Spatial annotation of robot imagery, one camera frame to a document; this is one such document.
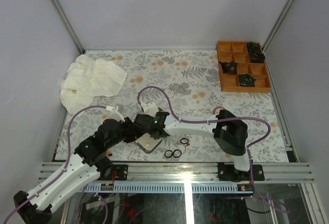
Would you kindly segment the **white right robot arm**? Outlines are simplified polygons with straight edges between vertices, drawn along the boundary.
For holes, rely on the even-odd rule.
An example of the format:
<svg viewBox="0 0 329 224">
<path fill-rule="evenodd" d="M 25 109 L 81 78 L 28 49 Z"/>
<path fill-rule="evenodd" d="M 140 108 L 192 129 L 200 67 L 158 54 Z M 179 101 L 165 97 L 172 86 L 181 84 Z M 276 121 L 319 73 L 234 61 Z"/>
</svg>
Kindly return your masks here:
<svg viewBox="0 0 329 224">
<path fill-rule="evenodd" d="M 253 173 L 246 152 L 248 126 L 227 110 L 218 115 L 178 118 L 169 112 L 159 111 L 155 116 L 137 115 L 134 126 L 154 139 L 174 135 L 193 135 L 212 138 L 221 150 L 233 157 L 234 173 L 246 180 Z"/>
</svg>

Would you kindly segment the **cream and navy jewelry box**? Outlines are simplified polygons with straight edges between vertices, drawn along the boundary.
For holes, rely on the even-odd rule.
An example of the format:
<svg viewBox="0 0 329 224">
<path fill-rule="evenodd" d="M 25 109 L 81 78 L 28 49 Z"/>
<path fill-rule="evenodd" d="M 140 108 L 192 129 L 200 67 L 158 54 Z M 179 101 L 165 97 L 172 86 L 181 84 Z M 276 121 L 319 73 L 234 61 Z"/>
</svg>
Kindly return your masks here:
<svg viewBox="0 0 329 224">
<path fill-rule="evenodd" d="M 162 142 L 163 138 L 154 139 L 150 134 L 145 133 L 141 137 L 135 140 L 135 143 L 146 153 L 152 153 Z"/>
</svg>

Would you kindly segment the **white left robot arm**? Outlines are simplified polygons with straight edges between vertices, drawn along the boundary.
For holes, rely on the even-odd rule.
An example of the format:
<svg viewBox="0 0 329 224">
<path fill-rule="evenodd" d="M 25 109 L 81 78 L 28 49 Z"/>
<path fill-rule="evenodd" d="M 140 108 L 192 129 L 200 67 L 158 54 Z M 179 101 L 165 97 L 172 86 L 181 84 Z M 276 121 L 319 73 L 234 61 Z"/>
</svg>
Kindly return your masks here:
<svg viewBox="0 0 329 224">
<path fill-rule="evenodd" d="M 107 150 L 122 141 L 134 142 L 141 136 L 142 132 L 129 118 L 106 119 L 45 181 L 28 192 L 15 194 L 16 211 L 24 223 L 48 223 L 57 208 L 81 188 L 99 178 L 111 179 L 113 164 Z"/>
</svg>

